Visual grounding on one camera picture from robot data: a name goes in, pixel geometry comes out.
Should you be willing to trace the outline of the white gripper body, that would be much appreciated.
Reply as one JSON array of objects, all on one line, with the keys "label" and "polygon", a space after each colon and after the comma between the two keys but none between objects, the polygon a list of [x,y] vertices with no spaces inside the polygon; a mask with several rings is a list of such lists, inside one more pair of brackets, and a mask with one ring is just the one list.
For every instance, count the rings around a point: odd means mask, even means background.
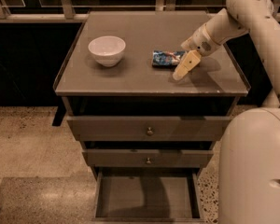
[{"label": "white gripper body", "polygon": [[219,30],[214,30],[205,23],[181,44],[181,48],[187,51],[197,50],[202,56],[209,56],[220,48],[222,41]]}]

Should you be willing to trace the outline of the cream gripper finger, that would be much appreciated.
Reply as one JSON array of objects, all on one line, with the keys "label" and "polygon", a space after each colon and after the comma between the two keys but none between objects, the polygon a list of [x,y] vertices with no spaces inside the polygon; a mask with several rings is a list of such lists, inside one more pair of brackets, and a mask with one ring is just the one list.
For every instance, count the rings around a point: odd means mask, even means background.
[{"label": "cream gripper finger", "polygon": [[201,54],[197,50],[186,53],[173,73],[173,79],[181,80],[189,71],[196,67],[201,61]]}]

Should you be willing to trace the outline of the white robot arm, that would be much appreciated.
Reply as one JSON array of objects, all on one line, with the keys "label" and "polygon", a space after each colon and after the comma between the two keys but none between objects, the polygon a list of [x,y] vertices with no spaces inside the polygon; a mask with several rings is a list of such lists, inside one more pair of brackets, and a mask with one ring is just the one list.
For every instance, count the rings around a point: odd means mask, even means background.
[{"label": "white robot arm", "polygon": [[183,42],[173,74],[182,79],[203,57],[240,35],[258,54],[244,73],[262,105],[236,116],[221,139],[218,224],[280,224],[280,23],[271,0],[226,0],[226,6]]}]

